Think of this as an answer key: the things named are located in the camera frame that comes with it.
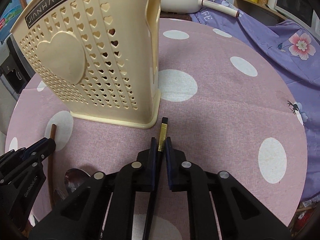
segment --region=spoon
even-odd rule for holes
[[[70,169],[67,170],[64,176],[64,185],[68,194],[70,195],[74,192],[77,188],[80,187],[82,183],[84,183],[90,175],[80,169]]]
[[[59,202],[62,202],[65,200],[65,196],[62,193],[62,191],[58,188],[56,188],[53,192],[53,200],[54,200],[54,204],[57,205]]]

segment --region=fabric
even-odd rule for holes
[[[68,169],[119,171],[149,148],[167,117],[167,136],[189,161],[205,171],[229,171],[288,225],[305,182],[307,142],[303,125],[287,105],[294,98],[273,67],[239,39],[193,22],[160,19],[158,76],[158,120],[142,130],[70,118],[36,74],[13,112],[6,150],[32,145],[54,120],[59,150],[53,154],[53,183],[67,194],[63,179]],[[43,164],[46,174],[47,160]],[[151,239],[187,240],[187,194],[169,191],[165,165]],[[141,239],[148,197],[137,193],[133,239]],[[41,220],[49,212],[45,183],[32,214]]]
[[[235,8],[223,0],[216,3]],[[265,26],[240,11],[235,19],[209,8],[191,14],[194,22],[217,28],[258,52],[287,84],[300,108],[308,142],[308,169],[301,200],[320,192],[320,45],[297,23],[286,20]]]

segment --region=frying pan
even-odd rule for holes
[[[202,6],[224,12],[238,18],[239,12],[232,8],[208,0],[161,0],[161,10],[173,13],[196,13]]]

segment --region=round table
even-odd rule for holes
[[[66,193],[68,169],[119,171],[149,148],[165,116],[167,136],[189,161],[205,171],[230,172],[288,225],[304,187],[307,143],[298,114],[287,104],[294,98],[273,67],[228,33],[161,19],[159,88],[158,121],[140,130],[72,118],[36,74],[13,112],[6,151],[30,146],[57,124],[53,180]],[[163,167],[150,239],[189,239],[187,194],[169,191]],[[132,239],[142,237],[147,203],[148,194],[138,193]],[[45,183],[32,214],[41,220],[49,211]]]

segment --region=purple blanket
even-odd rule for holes
[[[224,0],[211,1],[235,8]],[[301,200],[317,195],[320,192],[320,45],[318,41],[308,31],[290,20],[276,26],[265,26],[242,11],[240,11],[240,17],[236,19],[205,7],[190,16],[194,22],[229,33],[256,50],[275,68],[287,84],[296,100],[292,102],[294,105],[292,109],[305,127],[308,143],[308,169]]]

